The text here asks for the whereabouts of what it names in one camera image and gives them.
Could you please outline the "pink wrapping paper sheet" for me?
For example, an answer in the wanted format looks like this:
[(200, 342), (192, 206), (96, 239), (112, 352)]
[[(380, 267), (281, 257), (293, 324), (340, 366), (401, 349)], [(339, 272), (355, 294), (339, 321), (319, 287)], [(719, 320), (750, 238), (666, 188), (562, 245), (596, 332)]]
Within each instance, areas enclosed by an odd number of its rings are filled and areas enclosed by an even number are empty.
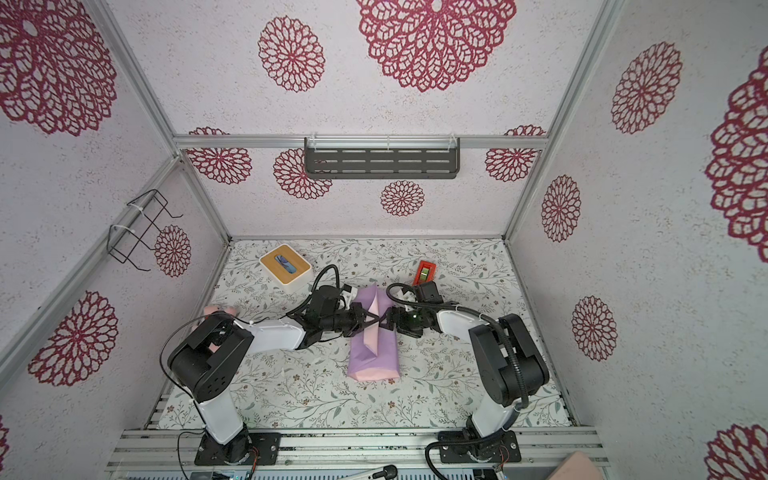
[(381, 321), (352, 337), (347, 376), (358, 382), (399, 379), (397, 335), (394, 323), (387, 319), (394, 303), (375, 284), (361, 289), (355, 300)]

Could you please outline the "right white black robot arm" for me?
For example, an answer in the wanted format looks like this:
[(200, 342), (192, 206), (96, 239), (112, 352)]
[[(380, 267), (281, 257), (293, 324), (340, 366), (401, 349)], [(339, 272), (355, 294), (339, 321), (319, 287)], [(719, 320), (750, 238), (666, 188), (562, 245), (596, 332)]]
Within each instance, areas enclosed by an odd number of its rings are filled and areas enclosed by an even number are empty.
[(387, 297), (407, 312), (398, 324), (416, 333), (427, 328), (468, 343), (485, 396), (468, 420), (472, 439), (485, 439), (511, 429), (550, 381), (543, 355), (522, 318), (494, 318), (440, 295), (435, 282), (392, 283)]

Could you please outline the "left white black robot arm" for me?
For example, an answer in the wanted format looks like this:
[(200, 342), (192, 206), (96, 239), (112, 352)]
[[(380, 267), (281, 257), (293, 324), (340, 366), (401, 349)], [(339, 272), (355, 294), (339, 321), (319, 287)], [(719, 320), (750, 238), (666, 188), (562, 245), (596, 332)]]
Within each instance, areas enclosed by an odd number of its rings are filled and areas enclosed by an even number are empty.
[(248, 355), (302, 350), (320, 342), (327, 332), (349, 338), (379, 325), (384, 315), (377, 306), (357, 301), (356, 293), (347, 285), (317, 287), (277, 319), (244, 321), (221, 309), (203, 314), (201, 322), (160, 363), (191, 397), (205, 437), (222, 447), (248, 439), (230, 392)]

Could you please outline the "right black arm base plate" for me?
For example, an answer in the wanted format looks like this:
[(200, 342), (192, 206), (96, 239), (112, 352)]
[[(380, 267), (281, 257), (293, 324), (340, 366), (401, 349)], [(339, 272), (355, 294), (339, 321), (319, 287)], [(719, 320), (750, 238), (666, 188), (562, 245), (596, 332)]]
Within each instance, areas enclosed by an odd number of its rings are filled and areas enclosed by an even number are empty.
[(467, 431), (441, 431), (439, 456), (444, 464), (519, 463), (522, 459), (513, 431), (501, 430), (493, 438), (470, 439)]

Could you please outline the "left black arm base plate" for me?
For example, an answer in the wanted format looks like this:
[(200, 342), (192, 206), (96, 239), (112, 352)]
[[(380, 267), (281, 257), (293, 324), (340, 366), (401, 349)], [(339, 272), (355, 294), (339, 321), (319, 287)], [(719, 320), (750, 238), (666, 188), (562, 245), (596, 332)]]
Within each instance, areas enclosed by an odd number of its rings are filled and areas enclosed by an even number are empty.
[(193, 464), (195, 466), (272, 466), (277, 462), (280, 433), (239, 434), (227, 444), (219, 444), (204, 433)]

